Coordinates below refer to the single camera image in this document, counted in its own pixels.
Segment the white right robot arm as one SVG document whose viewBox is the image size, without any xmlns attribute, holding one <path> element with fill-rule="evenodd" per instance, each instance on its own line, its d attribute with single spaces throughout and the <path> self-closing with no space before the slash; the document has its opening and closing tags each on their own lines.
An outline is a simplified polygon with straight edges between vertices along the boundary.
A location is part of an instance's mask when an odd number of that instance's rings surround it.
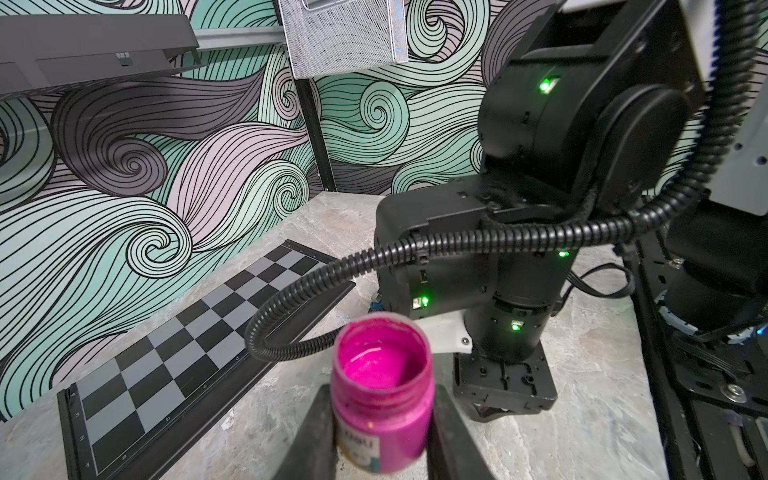
<svg viewBox="0 0 768 480">
<path fill-rule="evenodd" d="M 704 81 L 676 1 L 549 7 L 497 61 L 478 117 L 481 169 L 386 197 L 374 245 L 307 273 L 249 321 L 249 353 L 282 362 L 335 332 L 277 345 L 268 334 L 312 298 L 374 272 L 387 311 L 459 312 L 472 340 L 454 392 L 480 422 L 551 408 L 541 345 L 579 250 L 629 245 L 704 193 L 747 102 L 756 1 L 715 5 Z"/>
</svg>

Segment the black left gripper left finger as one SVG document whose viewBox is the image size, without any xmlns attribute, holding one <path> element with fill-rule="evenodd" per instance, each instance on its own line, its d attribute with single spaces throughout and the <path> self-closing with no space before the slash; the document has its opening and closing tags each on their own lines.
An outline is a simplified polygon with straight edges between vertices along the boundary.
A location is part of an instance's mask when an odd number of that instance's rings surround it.
<svg viewBox="0 0 768 480">
<path fill-rule="evenodd" d="M 337 447 L 330 385 L 318 390 L 274 480 L 336 478 Z"/>
</svg>

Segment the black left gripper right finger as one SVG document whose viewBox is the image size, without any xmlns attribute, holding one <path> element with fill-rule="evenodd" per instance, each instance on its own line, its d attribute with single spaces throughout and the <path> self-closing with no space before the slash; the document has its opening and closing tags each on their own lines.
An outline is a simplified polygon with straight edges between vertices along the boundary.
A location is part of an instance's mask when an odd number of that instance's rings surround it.
<svg viewBox="0 0 768 480">
<path fill-rule="evenodd" d="M 429 480 L 494 479 L 447 389 L 435 387 L 427 441 Z"/>
</svg>

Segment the purple paint jar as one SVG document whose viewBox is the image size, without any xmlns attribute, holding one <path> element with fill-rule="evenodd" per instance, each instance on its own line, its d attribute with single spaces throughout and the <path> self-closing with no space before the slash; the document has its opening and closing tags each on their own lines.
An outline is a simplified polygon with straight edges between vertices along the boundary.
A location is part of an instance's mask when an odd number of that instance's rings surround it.
<svg viewBox="0 0 768 480">
<path fill-rule="evenodd" d="M 374 312 L 343 327 L 332 355 L 335 440 L 358 468 L 392 474 L 426 447 L 433 410 L 433 354 L 402 315 Z"/>
</svg>

